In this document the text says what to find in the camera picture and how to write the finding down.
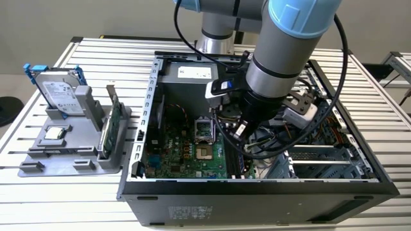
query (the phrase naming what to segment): label sticker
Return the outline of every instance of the label sticker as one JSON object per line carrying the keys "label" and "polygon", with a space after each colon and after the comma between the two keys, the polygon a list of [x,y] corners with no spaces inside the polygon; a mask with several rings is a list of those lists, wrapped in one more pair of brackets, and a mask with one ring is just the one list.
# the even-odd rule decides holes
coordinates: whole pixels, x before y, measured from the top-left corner
{"label": "label sticker", "polygon": [[212,206],[169,206],[169,218],[183,219],[209,219]]}
{"label": "label sticker", "polygon": [[211,79],[211,67],[181,66],[177,77]]}
{"label": "label sticker", "polygon": [[68,115],[83,114],[80,103],[68,83],[45,81],[43,82],[43,86],[53,104],[61,112]]}
{"label": "label sticker", "polygon": [[221,83],[221,90],[224,90],[224,89],[227,89],[228,88],[228,81],[224,81],[223,83]]}

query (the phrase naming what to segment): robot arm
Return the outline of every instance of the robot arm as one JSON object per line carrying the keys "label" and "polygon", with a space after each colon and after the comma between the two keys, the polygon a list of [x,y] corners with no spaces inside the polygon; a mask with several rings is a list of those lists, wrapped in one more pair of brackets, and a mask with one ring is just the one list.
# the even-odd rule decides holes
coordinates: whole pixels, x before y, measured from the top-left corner
{"label": "robot arm", "polygon": [[[239,4],[243,1],[217,1],[216,3],[213,0],[183,0],[184,7],[188,9],[189,2],[195,3],[197,11],[204,7],[209,12],[212,8],[208,4],[212,2],[219,5],[223,4],[221,2]],[[342,0],[265,0],[261,2],[261,30],[245,74],[247,90],[243,91],[239,102],[240,121],[231,134],[237,140],[245,140],[259,124],[277,114],[320,37],[332,23],[340,2]],[[227,14],[228,11],[224,9],[219,5],[213,13]],[[216,80],[212,83],[213,87],[208,88],[211,90],[208,96],[216,95],[216,88],[223,89],[217,84],[227,85]]]}

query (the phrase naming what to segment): metal bracket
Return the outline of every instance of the metal bracket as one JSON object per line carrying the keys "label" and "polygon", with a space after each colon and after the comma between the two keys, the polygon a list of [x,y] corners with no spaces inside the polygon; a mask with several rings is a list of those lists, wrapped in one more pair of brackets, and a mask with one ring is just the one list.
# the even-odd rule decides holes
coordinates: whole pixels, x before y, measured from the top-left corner
{"label": "metal bracket", "polygon": [[299,93],[291,91],[288,93],[289,96],[293,97],[293,99],[298,100],[296,104],[293,104],[295,100],[284,100],[283,104],[291,108],[298,114],[304,115],[310,109],[310,105],[314,101],[314,96],[310,93],[304,93],[300,95]]}

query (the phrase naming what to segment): black cable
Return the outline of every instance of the black cable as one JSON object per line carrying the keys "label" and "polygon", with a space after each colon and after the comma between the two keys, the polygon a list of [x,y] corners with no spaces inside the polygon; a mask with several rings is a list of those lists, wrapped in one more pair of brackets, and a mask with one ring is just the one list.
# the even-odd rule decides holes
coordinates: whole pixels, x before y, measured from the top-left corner
{"label": "black cable", "polygon": [[299,77],[296,81],[302,82],[308,87],[308,93],[314,92],[311,84],[302,77]]}
{"label": "black cable", "polygon": [[402,101],[400,101],[400,102],[399,102],[399,104],[398,104],[399,106],[402,106],[402,105],[403,105],[403,103],[406,102],[407,98],[408,98],[407,96],[406,96],[406,97],[403,97]]}
{"label": "black cable", "polygon": [[383,88],[386,88],[386,86],[399,77],[399,74],[388,81],[388,83],[386,83],[386,85],[383,86]]}
{"label": "black cable", "polygon": [[209,59],[211,61],[213,61],[216,64],[224,66],[228,70],[237,70],[239,68],[243,67],[243,65],[247,62],[247,58],[249,56],[249,52],[244,51],[243,52],[243,56],[240,59],[240,64],[237,66],[229,66],[225,63],[220,62],[219,60],[213,59],[212,57],[209,57],[207,54],[204,54],[203,52],[200,52],[187,41],[187,39],[184,38],[181,31],[180,31],[180,27],[179,27],[179,23],[177,23],[177,15],[179,15],[179,9],[180,9],[180,5],[181,5],[181,0],[177,0],[176,5],[175,5],[175,9],[173,9],[173,27],[175,30],[179,34],[180,39],[183,40],[183,42],[185,43],[185,45],[193,50],[193,52],[196,54],[199,54],[200,56],[203,56],[204,58]]}
{"label": "black cable", "polygon": [[[288,145],[285,145],[283,147],[275,147],[275,148],[271,148],[271,149],[261,149],[255,154],[248,154],[235,144],[235,142],[232,141],[229,135],[227,134],[227,132],[221,128],[220,123],[219,123],[219,118],[217,118],[217,112],[213,111],[213,119],[216,120],[217,129],[219,129],[224,139],[227,139],[227,142],[233,146],[233,148],[248,158],[252,158],[252,159],[267,159],[267,158],[275,157],[279,154],[281,154],[285,150],[288,150],[292,146],[295,146],[306,138],[307,135],[311,134],[314,129],[316,127],[319,127],[319,125],[326,120],[326,118],[328,117],[328,115],[330,115],[330,113],[332,111],[332,108],[334,108],[334,106],[335,106],[335,104],[336,104],[336,102],[339,100],[340,93],[342,93],[342,90],[343,90],[343,85],[344,85],[344,82],[346,82],[347,66],[348,66],[348,41],[347,41],[346,32],[344,32],[343,25],[342,25],[342,22],[340,22],[340,19],[339,19],[338,15],[334,16],[334,22],[335,22],[336,28],[339,30],[339,34],[340,34],[340,37],[342,37],[342,43],[343,43],[343,69],[342,69],[340,82],[339,82],[339,85],[338,85],[338,88],[336,88],[336,91],[335,91],[335,95],[334,95],[332,101],[330,103],[330,106],[328,106],[326,112],[323,113],[323,116],[320,117],[320,119],[318,120],[315,125],[311,126],[314,121],[310,122],[310,124],[307,126],[307,128],[310,128],[310,129],[299,136],[299,138],[296,138]],[[256,155],[256,154],[259,154],[259,153],[261,153],[263,151],[267,151],[267,150],[269,150],[269,151],[272,150],[272,152],[269,152],[269,154],[267,154],[267,155]]]}

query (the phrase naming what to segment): slotted aluminum surface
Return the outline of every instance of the slotted aluminum surface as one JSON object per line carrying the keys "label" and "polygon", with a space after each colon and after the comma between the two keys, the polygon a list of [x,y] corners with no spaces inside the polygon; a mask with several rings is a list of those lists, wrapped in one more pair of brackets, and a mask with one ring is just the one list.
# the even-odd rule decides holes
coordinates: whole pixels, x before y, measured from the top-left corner
{"label": "slotted aluminum surface", "polygon": [[[236,52],[253,50],[239,45]],[[103,105],[111,101],[107,84],[115,84],[124,104],[132,107],[125,151],[132,150],[137,117],[153,51],[185,51],[181,42],[85,38],[71,43],[56,66],[80,65],[92,95]],[[334,86],[340,78],[343,54],[339,50],[316,49],[318,60]],[[370,78],[356,58],[350,56],[347,83],[342,102],[386,167],[400,196],[368,209],[338,225],[310,225],[336,231],[411,230],[411,126],[404,112]],[[1,230],[137,230],[136,217],[124,202],[116,201],[120,173],[100,176],[19,178],[17,169],[45,121],[45,101],[39,92],[0,140],[0,227]],[[184,230],[306,230],[307,226],[184,227]]]}

